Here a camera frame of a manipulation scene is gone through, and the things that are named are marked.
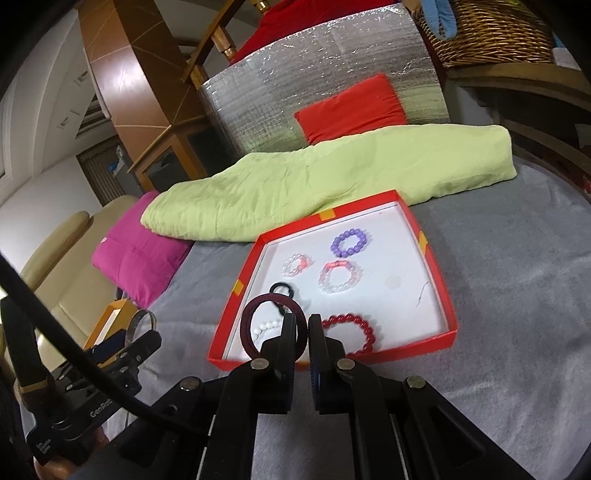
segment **magenta cushion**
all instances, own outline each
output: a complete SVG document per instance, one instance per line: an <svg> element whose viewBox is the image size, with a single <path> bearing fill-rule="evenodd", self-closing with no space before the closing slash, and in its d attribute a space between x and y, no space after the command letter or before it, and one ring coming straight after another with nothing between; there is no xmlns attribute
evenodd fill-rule
<svg viewBox="0 0 591 480"><path fill-rule="evenodd" d="M156 235L139 222L158 196L148 192L109 230L92 255L92 264L147 308L170 283L192 242Z"/></svg>

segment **wicker basket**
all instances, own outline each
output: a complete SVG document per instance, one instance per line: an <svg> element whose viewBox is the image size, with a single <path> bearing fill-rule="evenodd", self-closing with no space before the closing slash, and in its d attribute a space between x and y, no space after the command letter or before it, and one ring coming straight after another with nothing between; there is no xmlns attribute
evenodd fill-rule
<svg viewBox="0 0 591 480"><path fill-rule="evenodd" d="M450 0L457 36L438 40L419 7L413 18L444 67L483 63L552 63L550 29L517 0Z"/></svg>

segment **red fabric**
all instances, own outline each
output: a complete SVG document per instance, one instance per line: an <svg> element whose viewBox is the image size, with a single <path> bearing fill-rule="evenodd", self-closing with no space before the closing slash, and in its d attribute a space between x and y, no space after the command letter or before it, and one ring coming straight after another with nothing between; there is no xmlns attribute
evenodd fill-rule
<svg viewBox="0 0 591 480"><path fill-rule="evenodd" d="M404 108L384 73L296 112L310 145L390 125L406 125Z"/></svg>
<svg viewBox="0 0 591 480"><path fill-rule="evenodd" d="M372 8L398 3L398 0L283 0L261 19L231 64L292 33L336 18L346 17Z"/></svg>

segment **beige sofa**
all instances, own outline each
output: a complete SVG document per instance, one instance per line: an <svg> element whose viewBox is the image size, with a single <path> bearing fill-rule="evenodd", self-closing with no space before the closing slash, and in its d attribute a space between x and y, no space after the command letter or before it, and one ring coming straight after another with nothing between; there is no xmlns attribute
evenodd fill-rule
<svg viewBox="0 0 591 480"><path fill-rule="evenodd" d="M132 196L122 196L93 216L75 213L45 239L22 269L23 280L79 345L86 342L116 293L116 286L92 266L92 254L136 201ZM50 371L63 362L43 336L38 337L37 345ZM13 375L8 353L4 361L3 370Z"/></svg>

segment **yellow-green quilt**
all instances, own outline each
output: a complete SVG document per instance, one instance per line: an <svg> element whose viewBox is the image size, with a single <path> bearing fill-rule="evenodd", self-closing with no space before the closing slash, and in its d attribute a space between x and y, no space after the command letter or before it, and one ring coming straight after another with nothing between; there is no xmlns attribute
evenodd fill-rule
<svg viewBox="0 0 591 480"><path fill-rule="evenodd" d="M248 242L386 190L397 190L412 205L515 175L503 127L385 127L295 152L250 153L211 178L174 185L154 199L141 222L165 236Z"/></svg>

